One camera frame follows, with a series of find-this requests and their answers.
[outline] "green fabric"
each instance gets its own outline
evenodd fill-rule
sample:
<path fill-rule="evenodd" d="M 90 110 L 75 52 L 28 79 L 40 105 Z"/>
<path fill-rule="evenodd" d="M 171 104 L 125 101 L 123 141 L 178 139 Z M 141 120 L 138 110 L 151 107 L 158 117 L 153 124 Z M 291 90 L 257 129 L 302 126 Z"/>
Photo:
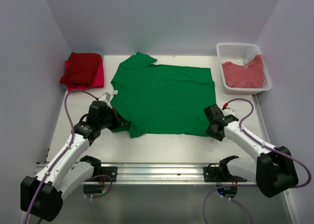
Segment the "green fabric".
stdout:
<path fill-rule="evenodd" d="M 216 104 L 210 68 L 152 64 L 156 60 L 137 53 L 119 65 L 111 103 L 129 123 L 115 132 L 207 136 L 204 108 Z"/>

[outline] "red cloth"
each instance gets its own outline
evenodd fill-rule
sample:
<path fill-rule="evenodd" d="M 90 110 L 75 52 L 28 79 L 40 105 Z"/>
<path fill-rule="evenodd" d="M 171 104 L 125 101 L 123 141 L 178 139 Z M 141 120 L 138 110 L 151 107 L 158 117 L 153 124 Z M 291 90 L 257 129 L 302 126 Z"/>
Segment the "red cloth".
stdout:
<path fill-rule="evenodd" d="M 65 69 L 68 68 L 68 61 L 65 61 Z M 91 89 L 91 88 L 103 88 L 105 85 L 105 75 L 104 75 L 104 66 L 103 62 L 101 61 L 97 72 L 96 76 L 94 78 L 94 81 L 91 86 L 83 86 L 83 85 L 78 85 L 77 87 L 73 88 L 70 86 L 67 86 L 68 92 L 72 90 L 86 90 L 86 89 Z"/>
<path fill-rule="evenodd" d="M 241 66 L 231 62 L 222 64 L 226 84 L 236 88 L 261 88 L 264 80 L 262 56 L 257 55 Z"/>
<path fill-rule="evenodd" d="M 68 68 L 60 79 L 61 84 L 76 88 L 81 85 L 91 87 L 102 57 L 94 53 L 71 53 Z"/>

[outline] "metal frame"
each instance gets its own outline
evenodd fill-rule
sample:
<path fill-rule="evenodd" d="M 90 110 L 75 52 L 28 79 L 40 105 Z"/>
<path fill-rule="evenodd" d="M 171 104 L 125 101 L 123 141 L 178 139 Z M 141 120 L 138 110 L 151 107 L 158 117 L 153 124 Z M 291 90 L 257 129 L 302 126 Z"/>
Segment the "metal frame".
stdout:
<path fill-rule="evenodd" d="M 258 102 L 257 95 L 252 95 L 255 109 L 258 115 L 259 124 L 262 131 L 262 137 L 269 142 L 267 129 L 262 116 L 262 111 Z M 149 163 L 102 163 L 102 167 L 115 166 L 118 168 L 115 185 L 119 184 L 173 184 L 173 185 L 213 185 L 215 182 L 204 182 L 203 167 L 208 163 L 197 164 L 149 164 Z M 43 169 L 44 165 L 37 165 L 35 173 Z M 288 211 L 293 224 L 300 224 L 301 220 L 298 215 L 293 197 L 290 190 L 284 192 Z"/>

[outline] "white plastic basket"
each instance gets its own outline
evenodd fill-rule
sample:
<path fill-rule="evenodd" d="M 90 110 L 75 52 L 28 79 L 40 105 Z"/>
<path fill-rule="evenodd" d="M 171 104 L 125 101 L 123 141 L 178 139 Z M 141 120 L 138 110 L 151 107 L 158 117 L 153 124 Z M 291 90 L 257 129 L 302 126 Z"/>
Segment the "white plastic basket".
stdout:
<path fill-rule="evenodd" d="M 264 81 L 261 88 L 235 88 L 226 84 L 222 64 L 228 61 L 238 65 L 245 65 L 250 62 L 256 55 L 261 55 L 259 48 L 253 44 L 247 43 L 219 43 L 216 46 L 221 71 L 222 82 L 226 94 L 257 94 L 261 91 L 271 89 L 271 82 L 267 67 L 264 64 Z"/>

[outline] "white table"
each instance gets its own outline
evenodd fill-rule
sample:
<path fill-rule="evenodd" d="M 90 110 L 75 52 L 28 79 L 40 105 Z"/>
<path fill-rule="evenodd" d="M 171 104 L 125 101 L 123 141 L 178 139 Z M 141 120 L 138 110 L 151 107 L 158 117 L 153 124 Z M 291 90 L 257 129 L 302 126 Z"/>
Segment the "white table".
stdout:
<path fill-rule="evenodd" d="M 130 56 L 104 56 L 105 88 L 91 89 L 89 92 L 100 96 L 105 92 L 113 91 L 110 83 L 119 64 Z M 218 58 L 216 56 L 153 56 L 156 64 L 171 64 L 211 68 L 212 78 L 215 81 L 216 101 L 221 107 L 234 98 L 245 98 L 253 101 L 251 95 L 227 95 L 223 92 Z M 93 98 L 84 93 L 74 93 L 68 98 L 68 109 L 74 124 L 88 112 Z M 236 110 L 236 116 L 241 119 L 250 111 L 246 102 L 232 102 L 230 107 Z M 262 131 L 258 115 L 254 113 L 244 122 L 244 125 L 262 138 Z M 62 148 L 70 135 L 70 124 L 62 106 L 57 121 L 54 136 L 48 153 L 49 162 Z M 90 155 L 104 163 L 217 163 L 231 155 L 238 155 L 252 160 L 239 146 L 224 138 L 219 142 L 209 137 L 189 135 L 155 135 L 145 134 L 131 139 L 129 132 L 112 133 L 103 130 L 101 136 L 82 155 Z"/>

